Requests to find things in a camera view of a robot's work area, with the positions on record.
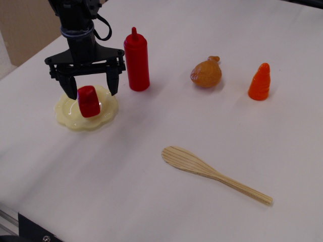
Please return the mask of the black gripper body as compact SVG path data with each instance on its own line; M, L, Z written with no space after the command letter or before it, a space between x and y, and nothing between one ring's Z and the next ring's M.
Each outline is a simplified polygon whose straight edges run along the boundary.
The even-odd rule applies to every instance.
M85 39L68 39L69 49L47 57L50 76L59 80L77 76L94 75L126 70L125 52L121 49L101 46L94 36Z

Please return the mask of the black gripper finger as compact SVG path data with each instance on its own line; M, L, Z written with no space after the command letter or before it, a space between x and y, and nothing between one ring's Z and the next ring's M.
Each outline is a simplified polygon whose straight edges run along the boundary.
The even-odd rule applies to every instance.
M73 76L59 76L59 84L69 98L77 99L77 85Z
M119 69L118 67L108 66L106 68L106 81L112 96L116 95L119 87Z

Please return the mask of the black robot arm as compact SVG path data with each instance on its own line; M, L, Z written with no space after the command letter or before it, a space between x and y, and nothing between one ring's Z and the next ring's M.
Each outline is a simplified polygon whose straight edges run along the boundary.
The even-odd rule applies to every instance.
M98 19L109 24L98 14L100 1L49 1L49 4L60 19L60 31L69 46L68 50L45 59L51 78L75 100L78 96L76 76L105 73L111 95L117 94L119 75L126 69L125 52L97 43L102 38L93 21Z

